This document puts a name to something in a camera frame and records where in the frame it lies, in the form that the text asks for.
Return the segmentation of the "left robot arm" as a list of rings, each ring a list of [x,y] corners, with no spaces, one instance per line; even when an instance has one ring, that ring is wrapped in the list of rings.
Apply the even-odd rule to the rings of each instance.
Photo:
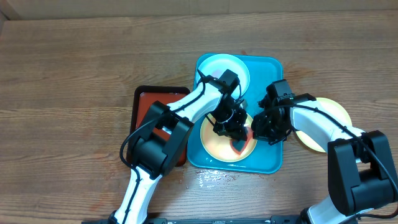
[[[241,75],[227,69],[219,78],[200,76],[198,86],[184,98],[167,105],[155,101],[142,123],[121,144],[119,156],[131,176],[121,206],[108,223],[144,223],[159,180],[168,175],[185,149],[194,124],[211,114],[213,132],[242,149],[248,138],[246,111],[240,106]]]

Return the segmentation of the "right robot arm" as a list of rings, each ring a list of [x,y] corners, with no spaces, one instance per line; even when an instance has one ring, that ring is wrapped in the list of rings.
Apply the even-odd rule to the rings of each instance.
[[[304,209],[296,223],[357,223],[364,217],[391,219],[370,211],[397,202],[397,172],[388,138],[343,123],[317,99],[295,95],[286,80],[272,82],[253,118],[255,139],[270,145],[293,131],[312,138],[327,154],[328,196]]]

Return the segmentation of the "yellow plate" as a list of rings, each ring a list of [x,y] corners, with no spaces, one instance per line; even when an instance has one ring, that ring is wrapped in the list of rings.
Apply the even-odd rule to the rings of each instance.
[[[222,162],[238,162],[245,159],[249,156],[253,151],[257,144],[257,141],[253,138],[249,141],[249,144],[245,148],[242,154],[236,154],[231,146],[229,137],[219,136],[213,131],[213,125],[211,122],[214,122],[215,119],[212,115],[208,116],[210,120],[205,118],[201,124],[200,128],[200,139],[205,151],[214,157],[215,159]],[[251,128],[252,117],[247,116],[245,126],[249,126]]]
[[[348,112],[337,102],[329,99],[318,97],[317,101],[323,106],[327,112],[332,113],[337,119],[339,119],[343,124],[352,125],[351,118]],[[298,139],[309,149],[317,152],[325,152],[321,146],[319,146],[310,136],[305,134],[303,131],[296,131]]]

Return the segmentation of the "light blue plate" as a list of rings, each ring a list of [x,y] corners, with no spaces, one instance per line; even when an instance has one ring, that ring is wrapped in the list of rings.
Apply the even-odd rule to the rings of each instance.
[[[211,75],[215,78],[220,78],[226,70],[231,70],[238,75],[240,86],[233,91],[232,97],[238,99],[239,96],[244,96],[249,84],[250,74],[246,64],[237,56],[230,54],[214,54],[197,63],[197,68],[204,75]]]

